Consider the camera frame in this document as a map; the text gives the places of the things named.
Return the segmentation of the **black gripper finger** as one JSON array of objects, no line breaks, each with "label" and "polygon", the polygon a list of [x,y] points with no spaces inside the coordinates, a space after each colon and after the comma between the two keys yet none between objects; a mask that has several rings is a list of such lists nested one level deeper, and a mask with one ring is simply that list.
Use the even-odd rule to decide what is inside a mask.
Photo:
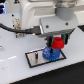
[{"label": "black gripper finger", "polygon": [[52,38],[46,38],[46,41],[47,41],[47,43],[46,43],[46,45],[47,45],[47,47],[51,47],[51,43],[52,43]]},{"label": "black gripper finger", "polygon": [[69,38],[70,38],[70,35],[69,35],[69,34],[66,34],[65,36],[66,36],[66,37],[65,37],[65,42],[64,42],[64,43],[67,44],[67,43],[68,43],[68,40],[69,40]]}]

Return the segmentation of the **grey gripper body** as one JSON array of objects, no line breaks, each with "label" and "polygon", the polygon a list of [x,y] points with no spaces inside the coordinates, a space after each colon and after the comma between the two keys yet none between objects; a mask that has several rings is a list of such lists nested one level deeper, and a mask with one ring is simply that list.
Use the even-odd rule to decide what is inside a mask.
[{"label": "grey gripper body", "polygon": [[41,37],[61,35],[70,33],[78,25],[76,16],[65,21],[58,16],[45,17],[40,19]]}]

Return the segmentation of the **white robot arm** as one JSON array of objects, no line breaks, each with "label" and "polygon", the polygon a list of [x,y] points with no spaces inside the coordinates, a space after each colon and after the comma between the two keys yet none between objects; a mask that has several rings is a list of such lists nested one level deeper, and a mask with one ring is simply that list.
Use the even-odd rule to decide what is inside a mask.
[{"label": "white robot arm", "polygon": [[41,28],[41,37],[46,37],[51,46],[54,35],[68,34],[78,26],[74,13],[77,0],[21,0],[20,22],[22,29],[32,26]]}]

